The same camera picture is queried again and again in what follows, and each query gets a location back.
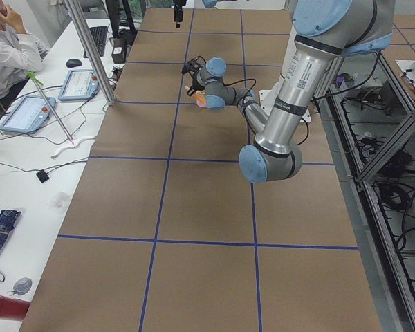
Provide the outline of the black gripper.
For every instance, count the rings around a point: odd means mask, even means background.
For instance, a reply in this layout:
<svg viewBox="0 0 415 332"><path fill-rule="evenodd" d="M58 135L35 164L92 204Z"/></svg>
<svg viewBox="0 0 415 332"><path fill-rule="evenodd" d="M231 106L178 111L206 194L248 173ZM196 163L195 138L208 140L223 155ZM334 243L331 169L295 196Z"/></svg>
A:
<svg viewBox="0 0 415 332"><path fill-rule="evenodd" d="M183 22L183 7L186 5L186 0L173 0L174 3L174 22L177 28L181 27Z"/></svg>
<svg viewBox="0 0 415 332"><path fill-rule="evenodd" d="M204 91L205 90L205 84L201 77L201 72L193 72L190 74L192 78L192 85L191 87L187 87L187 94L189 96L193 96L196 91Z"/></svg>

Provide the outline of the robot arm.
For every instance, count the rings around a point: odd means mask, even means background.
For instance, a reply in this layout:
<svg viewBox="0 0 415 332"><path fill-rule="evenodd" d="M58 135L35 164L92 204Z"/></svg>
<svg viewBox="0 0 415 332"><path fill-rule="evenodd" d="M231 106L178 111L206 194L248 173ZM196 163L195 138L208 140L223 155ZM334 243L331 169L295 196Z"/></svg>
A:
<svg viewBox="0 0 415 332"><path fill-rule="evenodd" d="M203 5L206 8L213 8L215 7L218 2L226 2L228 0L202 0ZM173 21L176 24L176 28L181 27L181 23L183 21L183 8L187 5L187 0L173 0L173 13L174 18Z"/></svg>
<svg viewBox="0 0 415 332"><path fill-rule="evenodd" d="M394 1L294 1L290 8L296 31L295 54L284 81L266 113L252 91L223 82L225 61L213 57L201 64L188 61L183 74L192 78L187 92L205 91L211 110L236 106L255 134L239 152L239 167L251 183L290 178L302 166L302 153L293 140L302 116L329 63L336 57L365 55L391 43Z"/></svg>

